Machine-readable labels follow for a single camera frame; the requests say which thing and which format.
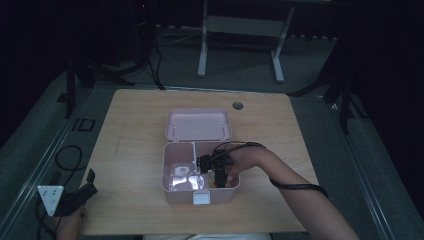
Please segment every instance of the pink lid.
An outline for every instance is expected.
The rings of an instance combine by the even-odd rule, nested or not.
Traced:
[[[231,138],[227,111],[217,108],[174,109],[168,116],[169,141],[227,141]]]

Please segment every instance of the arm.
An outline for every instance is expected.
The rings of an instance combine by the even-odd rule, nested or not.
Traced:
[[[70,216],[55,217],[57,240],[77,240],[80,237],[80,228],[85,208],[81,206]]]
[[[273,152],[261,147],[246,147],[230,152],[235,164],[228,173],[231,181],[238,173],[260,167],[280,184],[309,184]],[[281,190],[294,215],[313,239],[359,239],[336,207],[314,190]]]

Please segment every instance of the metal stand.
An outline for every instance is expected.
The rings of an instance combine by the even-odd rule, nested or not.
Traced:
[[[295,7],[290,7],[287,11],[285,21],[259,20],[246,18],[232,18],[208,15],[208,0],[203,1],[203,27],[202,27],[202,48],[200,50],[199,68],[197,75],[206,75],[206,62],[208,55],[207,34],[208,32],[223,32],[234,34],[258,35],[278,37],[278,46],[271,52],[274,66],[275,79],[277,82],[284,82],[283,71],[280,63],[281,49],[286,39],[290,22]]]

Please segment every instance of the table leg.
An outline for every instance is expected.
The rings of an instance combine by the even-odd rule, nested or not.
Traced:
[[[275,79],[277,82],[284,82],[283,70],[280,63],[280,53],[283,48],[284,40],[286,39],[287,32],[290,27],[290,22],[293,17],[295,7],[290,7],[287,12],[286,20],[284,21],[283,28],[278,41],[277,48],[271,52],[272,64],[274,65]]]
[[[202,27],[202,49],[200,50],[199,68],[197,70],[197,76],[204,77],[206,74],[206,60],[208,57],[208,47],[206,43],[207,39],[207,20],[208,20],[208,1],[203,1],[203,27]]]

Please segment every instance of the pink container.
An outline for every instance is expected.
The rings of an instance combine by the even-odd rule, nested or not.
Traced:
[[[240,185],[237,178],[225,188],[214,186],[214,173],[201,174],[196,159],[212,155],[229,141],[231,126],[223,109],[175,109],[169,113],[163,156],[162,188],[170,204],[229,202]]]

